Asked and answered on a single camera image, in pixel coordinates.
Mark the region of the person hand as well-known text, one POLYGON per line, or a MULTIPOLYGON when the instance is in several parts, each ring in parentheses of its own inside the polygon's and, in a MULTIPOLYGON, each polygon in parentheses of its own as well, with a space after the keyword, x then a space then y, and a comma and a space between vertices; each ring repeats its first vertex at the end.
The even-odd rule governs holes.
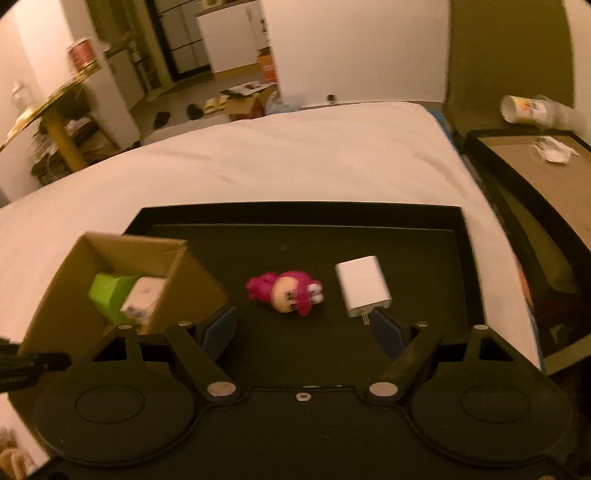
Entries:
POLYGON ((5 427, 0 432, 1 478, 10 480, 27 479, 37 469, 31 455, 20 448, 12 430, 5 427))

